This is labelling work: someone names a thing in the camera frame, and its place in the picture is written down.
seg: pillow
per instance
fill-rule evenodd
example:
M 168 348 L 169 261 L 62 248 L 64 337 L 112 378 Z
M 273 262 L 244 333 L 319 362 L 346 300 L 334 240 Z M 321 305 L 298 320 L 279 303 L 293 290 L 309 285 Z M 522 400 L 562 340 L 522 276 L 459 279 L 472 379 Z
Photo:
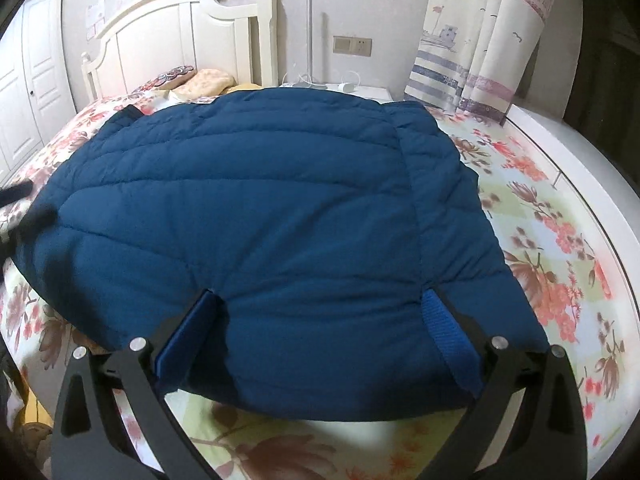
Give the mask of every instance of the pillow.
M 151 79 L 143 85 L 140 85 L 133 93 L 144 92 L 145 90 L 173 90 L 186 83 L 195 75 L 196 69 L 193 66 L 177 66 L 169 70 L 169 72 L 164 72 L 155 79 Z
M 262 90 L 263 88 L 263 86 L 254 83 L 242 83 L 241 85 L 224 89 L 221 95 L 231 94 L 231 92 L 237 92 L 238 90 Z
M 220 95 L 225 88 L 236 84 L 233 76 L 215 68 L 203 68 L 189 79 L 184 85 L 174 90 L 176 94 L 185 99 L 198 97 L 215 97 Z

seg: floral bedsheet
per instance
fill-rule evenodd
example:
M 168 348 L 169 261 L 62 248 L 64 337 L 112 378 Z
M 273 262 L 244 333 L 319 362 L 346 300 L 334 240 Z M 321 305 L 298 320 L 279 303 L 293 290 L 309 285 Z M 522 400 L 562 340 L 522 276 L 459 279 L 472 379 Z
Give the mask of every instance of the floral bedsheet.
M 207 103 L 207 98 L 197 102 Z M 80 112 L 13 177 L 34 181 L 28 199 L 0 210 L 14 225 L 52 172 L 117 110 L 145 114 L 176 104 L 167 92 L 106 98 Z M 555 164 L 512 124 L 430 110 L 479 175 L 479 196 L 538 320 L 574 366 L 587 424 L 590 475 L 613 452 L 640 408 L 633 379 L 640 352 L 636 303 L 606 233 Z M 99 348 L 62 319 L 4 264 L 0 334 L 40 402 L 54 415 L 66 364 L 82 344 Z M 141 459 L 156 468 L 126 396 L 122 418 Z M 462 416 L 437 413 L 395 422 L 285 421 L 176 392 L 167 403 L 223 479 L 385 480 L 415 478 Z

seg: curtain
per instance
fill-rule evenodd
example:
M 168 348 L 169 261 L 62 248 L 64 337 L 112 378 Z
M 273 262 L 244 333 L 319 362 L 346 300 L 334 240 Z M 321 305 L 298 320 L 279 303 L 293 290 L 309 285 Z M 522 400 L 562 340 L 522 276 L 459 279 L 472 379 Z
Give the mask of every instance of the curtain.
M 552 3 L 429 0 L 405 100 L 501 121 Z

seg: blue puffer jacket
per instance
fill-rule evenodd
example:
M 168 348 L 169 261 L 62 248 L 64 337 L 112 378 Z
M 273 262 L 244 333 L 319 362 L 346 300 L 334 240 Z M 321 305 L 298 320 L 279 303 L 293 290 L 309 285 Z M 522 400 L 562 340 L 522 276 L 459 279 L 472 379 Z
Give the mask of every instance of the blue puffer jacket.
M 432 286 L 488 335 L 547 346 L 477 188 L 414 103 L 266 89 L 129 107 L 53 174 L 32 209 L 57 223 L 15 263 L 108 349 L 215 291 L 193 392 L 292 418 L 415 416 L 466 405 L 457 375 L 479 375 Z

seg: floral pillow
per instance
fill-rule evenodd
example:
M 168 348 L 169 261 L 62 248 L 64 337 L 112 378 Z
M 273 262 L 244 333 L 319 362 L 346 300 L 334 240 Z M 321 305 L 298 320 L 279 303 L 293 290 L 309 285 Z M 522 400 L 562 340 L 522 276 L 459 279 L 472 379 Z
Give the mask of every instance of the floral pillow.
M 155 79 L 147 81 L 136 88 L 132 93 L 144 92 L 146 90 L 173 90 L 185 84 L 196 75 L 197 70 L 191 65 L 177 66 L 168 72 L 160 74 Z

